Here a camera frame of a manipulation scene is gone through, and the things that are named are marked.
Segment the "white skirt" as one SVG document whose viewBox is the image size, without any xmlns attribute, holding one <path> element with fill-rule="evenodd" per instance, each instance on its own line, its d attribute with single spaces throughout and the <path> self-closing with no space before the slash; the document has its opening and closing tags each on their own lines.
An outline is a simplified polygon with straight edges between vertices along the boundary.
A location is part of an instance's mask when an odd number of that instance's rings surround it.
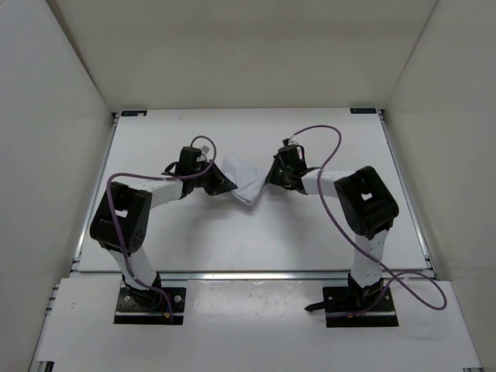
<svg viewBox="0 0 496 372">
<path fill-rule="evenodd" d="M 221 170 L 236 185 L 227 197 L 247 208 L 255 208 L 267 188 L 267 171 L 235 156 L 225 156 Z"/>
</svg>

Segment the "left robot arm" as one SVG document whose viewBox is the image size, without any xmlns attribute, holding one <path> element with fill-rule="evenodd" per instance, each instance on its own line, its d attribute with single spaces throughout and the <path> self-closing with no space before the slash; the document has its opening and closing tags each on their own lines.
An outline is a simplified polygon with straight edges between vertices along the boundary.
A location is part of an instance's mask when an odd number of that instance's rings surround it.
<svg viewBox="0 0 496 372">
<path fill-rule="evenodd" d="M 237 189 L 212 160 L 196 165 L 173 162 L 160 176 L 117 173 L 107 182 L 90 226 L 93 240 L 114 258 L 129 296 L 147 312 L 173 314 L 171 296 L 162 288 L 143 247 L 150 211 L 185 198 L 196 188 L 216 196 Z"/>
</svg>

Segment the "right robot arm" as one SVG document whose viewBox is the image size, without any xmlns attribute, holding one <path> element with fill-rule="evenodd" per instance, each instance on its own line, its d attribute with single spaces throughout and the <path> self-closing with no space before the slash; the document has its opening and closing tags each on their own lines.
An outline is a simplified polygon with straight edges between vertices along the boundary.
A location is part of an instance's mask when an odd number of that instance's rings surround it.
<svg viewBox="0 0 496 372">
<path fill-rule="evenodd" d="M 330 171 L 308 167 L 304 160 L 285 161 L 274 156 L 267 182 L 303 195 L 318 195 L 339 200 L 344 218 L 354 237 L 345 239 L 355 249 L 347 287 L 328 303 L 335 311 L 369 308 L 384 288 L 382 260 L 388 233 L 398 217 L 399 207 L 373 167 L 356 171 Z"/>
</svg>

